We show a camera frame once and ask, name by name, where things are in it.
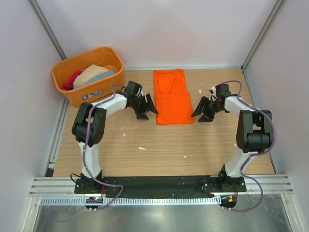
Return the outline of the orange t shirt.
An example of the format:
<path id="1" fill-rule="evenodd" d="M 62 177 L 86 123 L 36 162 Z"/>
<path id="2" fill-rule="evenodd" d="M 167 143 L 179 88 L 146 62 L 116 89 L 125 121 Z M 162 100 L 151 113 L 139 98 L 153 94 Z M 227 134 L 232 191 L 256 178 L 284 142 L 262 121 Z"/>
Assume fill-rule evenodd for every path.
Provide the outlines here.
<path id="1" fill-rule="evenodd" d="M 156 123 L 191 124 L 193 108 L 182 69 L 154 71 L 154 100 L 158 110 Z"/>

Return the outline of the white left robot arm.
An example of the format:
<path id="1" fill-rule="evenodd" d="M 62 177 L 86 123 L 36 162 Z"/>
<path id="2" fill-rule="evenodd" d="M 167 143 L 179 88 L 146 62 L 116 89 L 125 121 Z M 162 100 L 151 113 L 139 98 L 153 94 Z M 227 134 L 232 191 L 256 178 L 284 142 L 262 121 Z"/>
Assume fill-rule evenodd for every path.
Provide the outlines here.
<path id="1" fill-rule="evenodd" d="M 99 164 L 98 149 L 103 138 L 107 117 L 132 108 L 137 119 L 148 120 L 148 112 L 159 114 L 151 95 L 144 94 L 142 86 L 129 81 L 126 86 L 112 85 L 111 96 L 93 103 L 83 102 L 72 126 L 72 134 L 79 144 L 82 154 L 82 171 L 76 185 L 91 193 L 98 193 L 102 186 L 112 187 L 102 181 L 102 170 Z"/>

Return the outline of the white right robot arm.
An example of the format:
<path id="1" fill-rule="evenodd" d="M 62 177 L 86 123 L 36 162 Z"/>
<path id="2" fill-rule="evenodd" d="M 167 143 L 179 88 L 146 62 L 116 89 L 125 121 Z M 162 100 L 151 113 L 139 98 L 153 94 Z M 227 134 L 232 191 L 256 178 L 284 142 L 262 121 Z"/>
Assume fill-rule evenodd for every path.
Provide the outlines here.
<path id="1" fill-rule="evenodd" d="M 212 122 L 218 112 L 233 113 L 238 118 L 237 149 L 228 163 L 223 165 L 216 182 L 219 189 L 229 191 L 241 184 L 244 171 L 252 160 L 268 153 L 276 139 L 276 131 L 269 110 L 258 109 L 247 103 L 240 93 L 233 94 L 229 81 L 210 90 L 209 97 L 200 99 L 192 117 L 199 116 L 199 122 Z"/>

